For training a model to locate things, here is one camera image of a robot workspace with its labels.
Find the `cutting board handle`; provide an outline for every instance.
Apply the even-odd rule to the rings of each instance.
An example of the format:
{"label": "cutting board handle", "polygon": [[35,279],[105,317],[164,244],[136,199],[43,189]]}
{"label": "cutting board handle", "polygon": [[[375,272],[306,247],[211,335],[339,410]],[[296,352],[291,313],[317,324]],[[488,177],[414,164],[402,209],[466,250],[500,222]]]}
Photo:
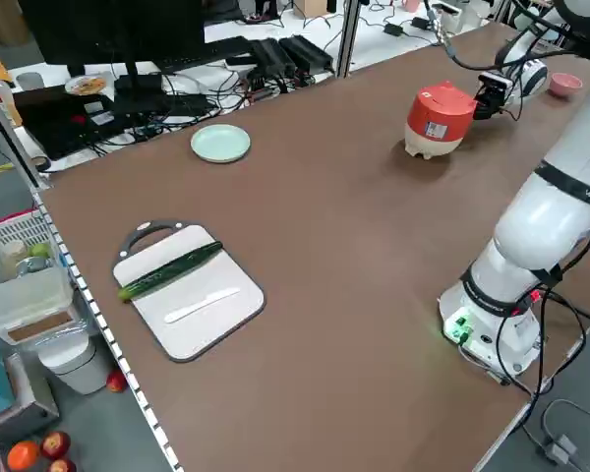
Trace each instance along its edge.
{"label": "cutting board handle", "polygon": [[169,229],[173,233],[176,233],[177,231],[187,227],[189,224],[190,223],[186,221],[174,219],[156,219],[154,221],[145,221],[144,223],[140,224],[135,231],[127,236],[125,242],[120,246],[116,264],[130,257],[132,255],[131,250],[136,245],[136,243],[141,239],[146,238],[149,234],[153,234],[164,229]]}

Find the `brown table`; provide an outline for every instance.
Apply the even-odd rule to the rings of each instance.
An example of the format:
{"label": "brown table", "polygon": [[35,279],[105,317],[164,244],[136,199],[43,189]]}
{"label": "brown table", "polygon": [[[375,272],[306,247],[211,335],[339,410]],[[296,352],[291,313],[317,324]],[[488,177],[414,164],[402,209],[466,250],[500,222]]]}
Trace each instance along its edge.
{"label": "brown table", "polygon": [[[491,25],[455,43],[486,63],[509,36]],[[590,87],[590,63],[548,62]],[[445,79],[478,84],[425,48],[219,118],[252,137],[238,163],[195,158],[194,128],[58,175],[43,194],[187,471],[468,471],[525,404],[460,359],[437,298],[586,92],[542,95],[519,123],[476,123],[451,156],[411,158],[401,140],[413,97]],[[260,315],[188,364],[166,358],[111,275],[128,232],[163,217],[205,225],[267,296]],[[590,256],[560,291],[590,310]],[[548,369],[577,333],[552,306]]]}

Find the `white cutting board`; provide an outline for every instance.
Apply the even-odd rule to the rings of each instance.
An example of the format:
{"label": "white cutting board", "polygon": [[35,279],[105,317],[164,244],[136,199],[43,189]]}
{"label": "white cutting board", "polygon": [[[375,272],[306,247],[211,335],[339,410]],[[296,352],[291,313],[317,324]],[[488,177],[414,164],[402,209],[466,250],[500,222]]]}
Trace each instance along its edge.
{"label": "white cutting board", "polygon": [[[214,241],[199,225],[190,225],[152,246],[126,257],[114,268],[121,286],[172,260]],[[257,314],[265,305],[261,288],[227,254],[227,248],[205,265],[168,285],[132,300],[168,356],[177,362],[192,361],[213,344]],[[214,292],[239,288],[240,292],[204,307],[178,322],[166,315],[204,300]]]}

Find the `red apple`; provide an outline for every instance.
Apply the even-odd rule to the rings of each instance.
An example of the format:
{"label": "red apple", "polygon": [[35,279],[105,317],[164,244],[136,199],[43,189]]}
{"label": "red apple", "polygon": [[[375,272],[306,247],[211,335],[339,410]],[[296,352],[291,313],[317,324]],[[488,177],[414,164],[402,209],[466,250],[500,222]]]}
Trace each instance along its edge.
{"label": "red apple", "polygon": [[70,459],[59,459],[50,464],[48,472],[77,472],[77,466]]}
{"label": "red apple", "polygon": [[68,452],[70,437],[63,431],[53,431],[41,442],[41,455],[50,460],[56,460]]}
{"label": "red apple", "polygon": [[115,393],[125,391],[125,388],[127,388],[127,379],[125,379],[125,376],[120,369],[112,371],[111,374],[107,376],[107,388]]}

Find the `white plastic knife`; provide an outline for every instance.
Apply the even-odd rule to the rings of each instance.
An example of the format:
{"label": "white plastic knife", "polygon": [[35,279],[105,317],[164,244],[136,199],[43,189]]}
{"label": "white plastic knife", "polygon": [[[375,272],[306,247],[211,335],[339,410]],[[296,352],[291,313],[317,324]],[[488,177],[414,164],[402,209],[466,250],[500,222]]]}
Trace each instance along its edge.
{"label": "white plastic knife", "polygon": [[240,292],[240,288],[232,287],[210,293],[201,302],[195,303],[190,307],[180,308],[179,310],[175,310],[174,312],[169,313],[168,315],[166,315],[166,317],[164,317],[164,321],[169,324],[176,323],[179,320],[186,318],[188,315],[192,315],[194,312],[200,310],[201,308],[205,308],[208,305],[216,303],[224,298],[231,297],[232,295],[235,295],[238,292]]}

